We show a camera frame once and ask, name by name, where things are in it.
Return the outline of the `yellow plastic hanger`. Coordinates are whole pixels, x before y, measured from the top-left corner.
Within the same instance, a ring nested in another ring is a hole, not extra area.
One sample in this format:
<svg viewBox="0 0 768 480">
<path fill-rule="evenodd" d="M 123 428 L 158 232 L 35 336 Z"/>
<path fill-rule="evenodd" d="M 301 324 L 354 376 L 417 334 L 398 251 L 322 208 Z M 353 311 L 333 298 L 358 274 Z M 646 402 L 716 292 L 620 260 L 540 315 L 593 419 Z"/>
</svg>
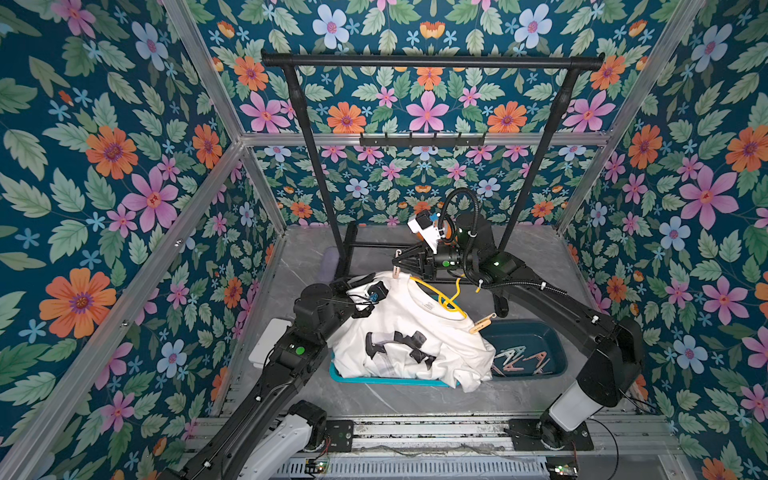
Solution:
<svg viewBox="0 0 768 480">
<path fill-rule="evenodd" d="M 424 287 L 427 291 L 431 292 L 435 297 L 435 300 L 437 301 L 438 305 L 446 312 L 459 314 L 462 318 L 468 317 L 467 312 L 463 310 L 456 303 L 456 300 L 461 295 L 461 284 L 462 284 L 462 281 L 464 280 L 463 276 L 459 276 L 455 279 L 455 282 L 454 282 L 455 291 L 452 296 L 448 296 L 446 293 L 439 290 L 438 288 L 436 288 L 435 286 L 433 286 L 432 284 L 428 283 L 423 279 L 411 276 L 410 280 L 420 285 L 421 287 Z"/>
</svg>

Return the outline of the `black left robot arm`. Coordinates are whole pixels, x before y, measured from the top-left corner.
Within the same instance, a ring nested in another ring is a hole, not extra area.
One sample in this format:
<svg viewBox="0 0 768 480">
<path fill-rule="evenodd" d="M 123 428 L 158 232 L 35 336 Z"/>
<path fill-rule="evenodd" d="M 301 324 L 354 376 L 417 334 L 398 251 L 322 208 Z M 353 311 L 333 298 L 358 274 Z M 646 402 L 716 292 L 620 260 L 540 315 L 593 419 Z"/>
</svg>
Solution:
<svg viewBox="0 0 768 480">
<path fill-rule="evenodd" d="M 180 471 L 161 479 L 269 479 L 294 454 L 326 440 L 327 413 L 293 398 L 328 356 L 328 339 L 350 318 L 364 318 L 389 290 L 372 274 L 349 283 L 306 287 L 293 324 L 277 340 L 256 385 L 218 433 Z"/>
</svg>

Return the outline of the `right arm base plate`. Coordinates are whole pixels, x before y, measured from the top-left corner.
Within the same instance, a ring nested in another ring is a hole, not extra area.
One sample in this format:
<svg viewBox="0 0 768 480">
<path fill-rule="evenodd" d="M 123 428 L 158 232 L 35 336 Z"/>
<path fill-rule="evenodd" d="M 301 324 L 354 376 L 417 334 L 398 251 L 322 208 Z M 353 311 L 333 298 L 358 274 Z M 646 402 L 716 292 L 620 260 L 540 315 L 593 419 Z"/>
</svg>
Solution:
<svg viewBox="0 0 768 480">
<path fill-rule="evenodd" d="M 504 429 L 515 451 L 593 451 L 594 443 L 585 422 L 566 432 L 554 422 L 510 419 Z"/>
</svg>

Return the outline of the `beige wooden clothespin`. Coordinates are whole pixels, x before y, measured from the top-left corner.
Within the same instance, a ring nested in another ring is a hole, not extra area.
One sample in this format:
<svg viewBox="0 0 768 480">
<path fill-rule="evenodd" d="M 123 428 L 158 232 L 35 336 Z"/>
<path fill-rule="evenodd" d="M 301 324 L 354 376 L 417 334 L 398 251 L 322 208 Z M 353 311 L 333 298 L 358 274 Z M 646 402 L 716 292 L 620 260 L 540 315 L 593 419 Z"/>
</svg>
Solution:
<svg viewBox="0 0 768 480">
<path fill-rule="evenodd" d="M 487 328 L 489 325 L 492 324 L 493 320 L 497 318 L 497 315 L 495 313 L 491 313 L 482 319 L 476 321 L 474 325 L 470 328 L 469 332 L 471 334 L 477 334 L 483 329 Z"/>
</svg>

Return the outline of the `white t-shirt black print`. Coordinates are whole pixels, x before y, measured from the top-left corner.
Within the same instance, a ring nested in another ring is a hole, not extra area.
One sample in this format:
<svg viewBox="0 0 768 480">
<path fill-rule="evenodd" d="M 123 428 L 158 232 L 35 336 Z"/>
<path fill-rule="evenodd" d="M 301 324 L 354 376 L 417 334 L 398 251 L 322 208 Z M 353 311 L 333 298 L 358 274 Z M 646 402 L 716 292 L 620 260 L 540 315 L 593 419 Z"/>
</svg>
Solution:
<svg viewBox="0 0 768 480">
<path fill-rule="evenodd" d="M 388 297 L 369 317 L 347 320 L 328 340 L 343 377 L 440 380 L 466 393 L 492 378 L 496 351 L 469 332 L 469 316 L 443 310 L 407 274 L 374 274 L 389 288 Z"/>
</svg>

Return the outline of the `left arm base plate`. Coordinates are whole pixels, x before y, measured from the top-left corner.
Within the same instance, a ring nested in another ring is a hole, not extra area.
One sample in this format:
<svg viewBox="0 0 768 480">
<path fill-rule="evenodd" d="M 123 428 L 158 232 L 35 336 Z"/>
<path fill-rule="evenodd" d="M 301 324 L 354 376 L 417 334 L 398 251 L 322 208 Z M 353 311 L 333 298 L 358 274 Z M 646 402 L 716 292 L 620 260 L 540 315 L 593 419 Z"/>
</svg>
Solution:
<svg viewBox="0 0 768 480">
<path fill-rule="evenodd" d="M 327 420 L 312 427 L 307 453 L 352 451 L 355 422 L 352 420 Z"/>
</svg>

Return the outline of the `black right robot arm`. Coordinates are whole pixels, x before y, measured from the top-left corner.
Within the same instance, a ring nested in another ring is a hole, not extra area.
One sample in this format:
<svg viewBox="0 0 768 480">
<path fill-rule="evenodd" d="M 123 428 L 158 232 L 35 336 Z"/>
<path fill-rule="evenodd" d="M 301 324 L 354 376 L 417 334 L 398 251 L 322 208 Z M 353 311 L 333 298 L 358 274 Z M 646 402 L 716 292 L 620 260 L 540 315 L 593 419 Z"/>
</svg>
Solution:
<svg viewBox="0 0 768 480">
<path fill-rule="evenodd" d="M 581 303 L 507 251 L 495 240 L 474 191 L 451 191 L 437 215 L 419 211 L 407 226 L 421 241 L 398 254 L 394 266 L 422 280 L 440 271 L 462 276 L 494 300 L 524 307 L 585 356 L 574 382 L 541 415 L 536 438 L 558 449 L 591 416 L 624 398 L 644 364 L 640 326 Z"/>
</svg>

